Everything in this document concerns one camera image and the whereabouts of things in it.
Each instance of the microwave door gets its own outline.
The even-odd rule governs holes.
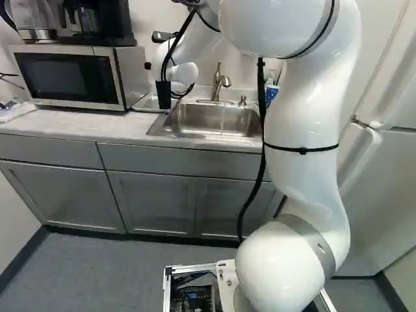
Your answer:
[[[124,108],[115,62],[108,55],[14,53],[35,102],[89,109]]]

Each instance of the gray floor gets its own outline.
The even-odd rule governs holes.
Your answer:
[[[161,312],[162,271],[235,250],[50,234],[0,298],[1,312]],[[333,280],[338,312],[391,312],[371,280]]]

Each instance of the sink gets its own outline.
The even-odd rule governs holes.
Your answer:
[[[257,105],[232,103],[178,103],[168,116],[161,115],[148,135],[183,138],[261,138]]]

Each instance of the gray countertop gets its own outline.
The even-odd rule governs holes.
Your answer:
[[[206,140],[149,136],[158,114],[38,109],[0,125],[0,134],[196,150],[260,153],[261,143],[244,138]]]

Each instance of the refrigerator handle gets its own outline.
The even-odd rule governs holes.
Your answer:
[[[362,173],[362,171],[369,163],[370,159],[372,159],[372,156],[375,154],[376,150],[378,150],[382,143],[382,137],[377,131],[371,129],[370,127],[366,127],[365,131],[371,136],[371,143],[369,147],[365,150],[364,154],[360,157],[359,161],[352,169],[351,173],[345,179],[344,183],[339,188],[339,193],[341,194],[341,197],[348,193],[352,185],[356,182],[360,173]]]

